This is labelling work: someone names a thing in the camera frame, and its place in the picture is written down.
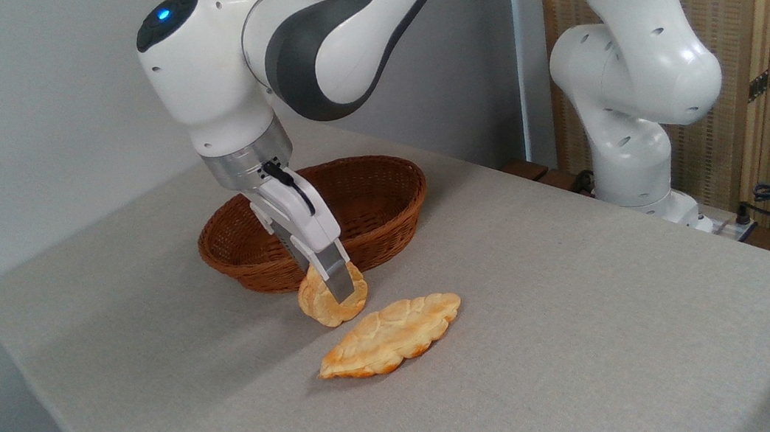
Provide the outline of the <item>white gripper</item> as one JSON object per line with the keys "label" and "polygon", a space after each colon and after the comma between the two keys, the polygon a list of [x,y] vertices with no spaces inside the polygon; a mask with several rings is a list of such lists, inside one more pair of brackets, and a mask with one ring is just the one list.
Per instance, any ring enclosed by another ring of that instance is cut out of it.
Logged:
{"label": "white gripper", "polygon": [[306,274],[316,269],[336,303],[343,304],[354,293],[344,246],[339,240],[341,226],[313,185],[291,168],[283,170],[294,184],[268,179],[246,190],[252,211],[269,234],[292,256]]}

